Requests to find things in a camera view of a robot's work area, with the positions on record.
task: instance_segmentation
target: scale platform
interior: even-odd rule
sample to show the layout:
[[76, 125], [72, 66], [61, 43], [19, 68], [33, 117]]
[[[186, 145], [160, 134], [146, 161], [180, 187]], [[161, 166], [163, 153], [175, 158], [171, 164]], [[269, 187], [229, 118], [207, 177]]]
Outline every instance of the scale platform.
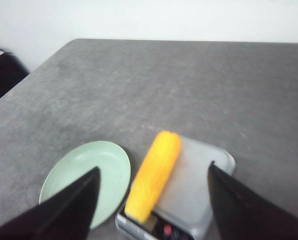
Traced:
[[207, 173], [212, 161], [232, 175], [236, 163], [224, 149], [180, 136], [182, 148], [170, 178], [145, 224], [129, 219], [125, 205], [115, 218], [130, 239], [202, 240], [212, 221]]

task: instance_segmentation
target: scale button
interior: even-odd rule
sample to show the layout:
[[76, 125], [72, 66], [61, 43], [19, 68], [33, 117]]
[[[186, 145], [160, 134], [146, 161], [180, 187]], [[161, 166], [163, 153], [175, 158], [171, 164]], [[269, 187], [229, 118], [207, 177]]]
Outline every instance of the scale button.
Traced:
[[171, 233], [172, 240], [179, 240], [180, 239], [180, 232], [177, 229], [173, 229]]
[[171, 229], [171, 225], [170, 224], [164, 225], [164, 227], [163, 227], [163, 233], [166, 236], [170, 236], [171, 235], [172, 229]]

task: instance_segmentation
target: yellow corn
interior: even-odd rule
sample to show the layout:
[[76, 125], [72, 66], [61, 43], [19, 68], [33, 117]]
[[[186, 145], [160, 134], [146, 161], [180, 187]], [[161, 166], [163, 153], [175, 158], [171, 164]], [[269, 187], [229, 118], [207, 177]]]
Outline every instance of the yellow corn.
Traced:
[[154, 208], [170, 176], [181, 149], [178, 134], [160, 132], [153, 141], [126, 201], [124, 212], [140, 223], [144, 223]]

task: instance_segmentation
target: black object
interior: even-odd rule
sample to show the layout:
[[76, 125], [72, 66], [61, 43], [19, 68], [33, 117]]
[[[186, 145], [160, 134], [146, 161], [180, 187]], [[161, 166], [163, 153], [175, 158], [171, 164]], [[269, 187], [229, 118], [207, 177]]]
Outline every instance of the black object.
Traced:
[[[188, 233], [181, 230], [179, 227], [175, 226], [174, 224], [166, 221], [158, 214], [156, 214], [155, 211], [151, 213], [151, 216], [156, 219], [156, 223], [152, 229], [147, 229], [146, 226], [128, 217], [125, 213], [125, 206], [121, 208], [120, 215], [128, 219], [134, 225], [138, 226], [138, 227], [132, 227], [132, 228], [130, 228], [128, 224], [119, 226], [124, 231], [127, 231], [130, 235], [132, 235], [135, 239], [140, 239], [138, 237], [139, 234], [141, 235], [141, 234], [144, 234], [144, 232], [146, 232], [146, 234], [151, 235], [154, 238], [159, 240], [194, 240]], [[166, 225], [170, 225], [171, 227], [170, 235], [165, 234], [164, 227]]]
[[0, 50], [0, 98], [28, 75], [17, 58]]
[[213, 215], [223, 240], [298, 240], [298, 218], [265, 200], [214, 163], [208, 169]]
[[84, 240], [99, 193], [97, 167], [44, 203], [0, 227], [0, 240]]

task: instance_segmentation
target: black chair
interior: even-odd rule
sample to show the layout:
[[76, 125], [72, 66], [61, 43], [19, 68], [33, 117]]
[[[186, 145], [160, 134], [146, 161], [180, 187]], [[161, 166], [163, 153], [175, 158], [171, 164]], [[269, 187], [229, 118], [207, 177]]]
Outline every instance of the black chair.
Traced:
[[28, 75], [28, 71], [10, 53], [0, 50], [0, 98]]

